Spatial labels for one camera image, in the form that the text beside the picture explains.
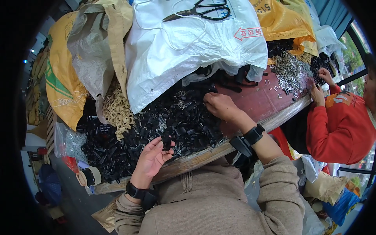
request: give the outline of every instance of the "scissors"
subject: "scissors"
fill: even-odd
[[[178,15],[184,15],[184,16],[199,15],[202,18],[208,19],[208,20],[223,20],[223,19],[226,19],[227,17],[230,16],[230,8],[228,8],[227,6],[224,6],[224,5],[227,4],[227,0],[224,0],[223,3],[219,3],[219,4],[199,5],[202,1],[203,0],[199,0],[198,2],[196,2],[196,4],[194,5],[194,7],[192,9],[185,10],[185,11],[179,11],[179,12],[177,12],[177,14]],[[204,11],[204,12],[197,12],[196,11],[197,8],[207,8],[207,7],[213,7],[213,6],[219,6],[219,7],[218,8],[213,8],[213,9],[210,9],[210,10]],[[225,15],[224,17],[221,17],[221,18],[212,18],[212,17],[204,15],[206,13],[209,13],[209,12],[212,12],[212,11],[216,11],[216,10],[221,10],[221,9],[227,10],[227,15]],[[176,20],[176,19],[180,19],[180,18],[182,18],[182,17],[177,16],[175,14],[172,14],[172,15],[169,15],[166,18],[164,18],[162,20],[162,22],[167,22],[167,21]]]

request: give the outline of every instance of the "blue plastic bag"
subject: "blue plastic bag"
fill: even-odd
[[[334,206],[329,202],[322,202],[324,211],[338,226],[343,225],[346,214],[349,212],[350,208],[360,201],[355,193],[349,191],[347,188],[343,190],[342,197],[337,200]]]

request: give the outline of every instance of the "red shirt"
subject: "red shirt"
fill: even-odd
[[[325,107],[311,105],[307,119],[307,149],[321,162],[354,164],[376,140],[376,130],[362,97],[339,86],[330,87]]]

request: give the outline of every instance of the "wooden table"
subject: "wooden table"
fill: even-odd
[[[242,87],[243,91],[241,93],[235,93],[234,91],[224,89],[220,86],[216,86],[216,88],[219,93],[229,95],[240,109],[244,110],[255,122],[260,123],[265,130],[269,132],[282,125],[309,105],[311,98],[310,96],[299,94],[298,100],[293,102],[293,94],[286,95],[282,90],[274,90],[275,86],[279,87],[278,79],[276,75],[271,72],[269,66],[266,72],[269,75],[263,76],[257,87]],[[229,139],[234,135],[240,134],[238,128],[231,123],[223,121],[221,123],[221,130],[226,139],[215,148],[207,148],[164,165],[153,178],[153,182],[161,182],[200,168],[207,163],[235,151],[230,145]],[[122,178],[120,184],[101,183],[96,185],[94,194],[124,191],[129,179],[130,177]]]

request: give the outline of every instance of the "red arrow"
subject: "red arrow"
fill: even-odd
[[[254,38],[254,37],[263,37],[261,28],[247,28],[242,29],[241,27],[235,33],[234,38],[243,41],[243,38]]]

